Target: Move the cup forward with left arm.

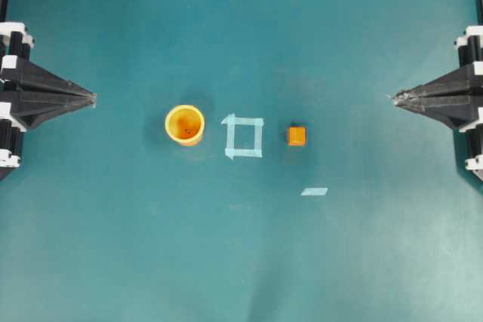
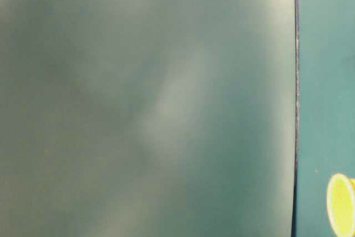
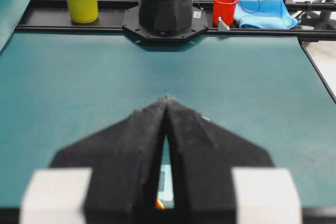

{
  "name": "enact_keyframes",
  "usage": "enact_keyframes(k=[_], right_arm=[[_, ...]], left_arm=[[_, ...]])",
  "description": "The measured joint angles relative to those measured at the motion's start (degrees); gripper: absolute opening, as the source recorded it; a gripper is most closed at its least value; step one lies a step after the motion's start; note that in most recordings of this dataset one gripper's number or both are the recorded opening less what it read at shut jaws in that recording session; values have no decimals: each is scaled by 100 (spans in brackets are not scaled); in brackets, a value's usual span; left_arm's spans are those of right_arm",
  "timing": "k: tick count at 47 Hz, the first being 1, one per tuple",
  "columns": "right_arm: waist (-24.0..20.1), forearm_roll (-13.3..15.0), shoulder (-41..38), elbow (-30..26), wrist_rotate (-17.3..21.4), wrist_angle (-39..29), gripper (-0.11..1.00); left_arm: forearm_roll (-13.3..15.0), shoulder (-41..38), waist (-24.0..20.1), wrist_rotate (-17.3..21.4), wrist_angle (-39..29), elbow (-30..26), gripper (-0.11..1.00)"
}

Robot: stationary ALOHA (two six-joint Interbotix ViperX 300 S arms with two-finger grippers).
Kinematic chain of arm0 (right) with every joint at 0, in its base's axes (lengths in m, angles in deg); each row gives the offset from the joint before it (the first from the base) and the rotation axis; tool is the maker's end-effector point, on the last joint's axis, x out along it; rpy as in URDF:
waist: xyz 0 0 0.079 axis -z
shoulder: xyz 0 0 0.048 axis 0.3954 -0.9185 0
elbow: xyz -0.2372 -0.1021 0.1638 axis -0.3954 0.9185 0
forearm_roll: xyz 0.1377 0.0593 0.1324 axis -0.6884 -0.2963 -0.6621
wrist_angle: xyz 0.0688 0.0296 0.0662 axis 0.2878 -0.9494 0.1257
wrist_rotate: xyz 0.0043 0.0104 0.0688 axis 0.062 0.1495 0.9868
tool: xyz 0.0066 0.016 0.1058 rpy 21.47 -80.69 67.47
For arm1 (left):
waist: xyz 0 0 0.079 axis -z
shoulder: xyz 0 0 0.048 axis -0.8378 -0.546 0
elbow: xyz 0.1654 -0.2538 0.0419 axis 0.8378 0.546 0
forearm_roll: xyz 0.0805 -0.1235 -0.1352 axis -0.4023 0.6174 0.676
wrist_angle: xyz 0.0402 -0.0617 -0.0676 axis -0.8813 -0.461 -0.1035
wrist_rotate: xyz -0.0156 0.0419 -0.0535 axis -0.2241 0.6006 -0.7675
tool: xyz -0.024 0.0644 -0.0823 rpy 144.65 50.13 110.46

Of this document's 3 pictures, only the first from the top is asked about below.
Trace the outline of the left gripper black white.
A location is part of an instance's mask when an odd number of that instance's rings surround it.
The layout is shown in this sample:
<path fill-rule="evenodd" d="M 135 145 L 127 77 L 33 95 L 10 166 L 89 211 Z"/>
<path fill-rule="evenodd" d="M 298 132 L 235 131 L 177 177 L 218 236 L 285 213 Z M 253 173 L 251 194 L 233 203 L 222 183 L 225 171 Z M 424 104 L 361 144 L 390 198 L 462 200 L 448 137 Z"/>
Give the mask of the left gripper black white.
<path fill-rule="evenodd" d="M 2 179 L 20 166 L 26 129 L 36 129 L 53 118 L 96 106 L 95 93 L 29 62 L 34 45 L 24 23 L 1 23 Z M 80 97 L 64 97 L 60 103 L 20 101 L 22 90 Z"/>

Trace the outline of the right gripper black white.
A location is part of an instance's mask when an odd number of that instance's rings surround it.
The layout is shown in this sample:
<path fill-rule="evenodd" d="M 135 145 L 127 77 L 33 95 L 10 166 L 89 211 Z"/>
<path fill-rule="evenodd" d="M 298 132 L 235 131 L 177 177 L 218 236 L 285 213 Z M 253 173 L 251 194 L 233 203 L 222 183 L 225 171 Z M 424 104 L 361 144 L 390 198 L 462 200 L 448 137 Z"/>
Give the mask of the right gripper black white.
<path fill-rule="evenodd" d="M 468 26 L 454 46 L 459 69 L 429 83 L 400 90 L 392 101 L 396 107 L 464 133 L 468 150 L 465 168 L 482 180 L 482 26 Z M 476 100 L 458 95 L 471 95 Z"/>

